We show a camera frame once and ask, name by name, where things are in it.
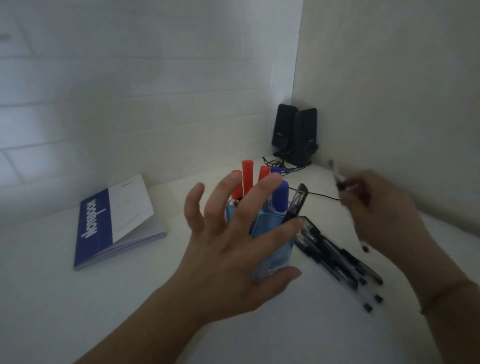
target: notebook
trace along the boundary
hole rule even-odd
[[[73,268],[79,270],[167,235],[141,174],[80,204]]]

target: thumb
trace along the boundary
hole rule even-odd
[[[349,191],[340,191],[339,195],[341,204],[349,209],[354,222],[356,224],[360,223],[367,215],[367,207],[356,195]]]
[[[251,292],[252,306],[257,308],[282,293],[288,284],[300,277],[302,272],[295,267],[286,267],[262,280]]]

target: left hand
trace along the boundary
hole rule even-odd
[[[278,173],[258,182],[229,223],[225,222],[224,208],[241,183],[241,174],[231,173],[217,185],[203,216],[199,202],[205,186],[198,183],[188,193],[185,217],[192,235],[179,268],[166,286],[184,314],[201,326],[257,309],[301,275],[297,268],[286,267],[261,282],[252,280],[260,262],[302,228],[302,221],[296,218],[256,239],[248,235],[256,214],[281,182]]]

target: white wall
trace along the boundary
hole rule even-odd
[[[316,161],[374,169],[480,235],[478,0],[305,0],[293,103]]]
[[[0,0],[0,221],[270,153],[302,0]]]

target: desk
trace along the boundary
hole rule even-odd
[[[261,165],[255,161],[254,175]],[[189,239],[182,210],[190,188],[202,181],[209,196],[223,176],[240,167],[149,188],[168,237],[79,272],[72,269],[77,208],[3,230],[0,362],[71,363],[98,343],[178,266]],[[311,192],[337,196],[330,172],[315,165],[285,179],[294,187],[303,182]],[[340,203],[310,195],[302,214],[384,278],[378,290],[385,298],[382,307],[364,312],[348,291],[294,247],[291,264],[303,275],[259,310],[204,328],[179,362],[439,363],[407,280],[380,254],[361,251]],[[480,239],[423,217],[439,244],[480,281]]]

